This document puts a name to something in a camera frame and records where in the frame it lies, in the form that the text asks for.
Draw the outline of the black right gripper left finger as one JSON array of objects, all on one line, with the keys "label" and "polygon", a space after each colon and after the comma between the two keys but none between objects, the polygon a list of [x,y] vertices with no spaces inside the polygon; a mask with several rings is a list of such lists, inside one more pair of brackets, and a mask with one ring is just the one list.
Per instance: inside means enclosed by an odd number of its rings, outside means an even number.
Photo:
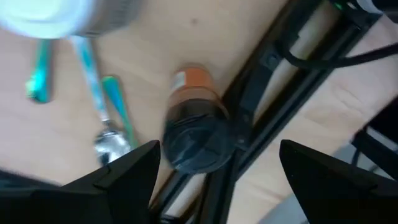
[{"label": "black right gripper left finger", "polygon": [[148,223],[160,164],[152,140],[67,185],[34,192],[37,223]]}]

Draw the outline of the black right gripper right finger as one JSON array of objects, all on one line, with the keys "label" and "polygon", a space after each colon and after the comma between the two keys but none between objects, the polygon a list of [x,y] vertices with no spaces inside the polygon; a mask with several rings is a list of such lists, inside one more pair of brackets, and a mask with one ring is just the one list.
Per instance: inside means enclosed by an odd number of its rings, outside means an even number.
[{"label": "black right gripper right finger", "polygon": [[288,139],[279,158],[309,223],[397,224],[397,181]]}]

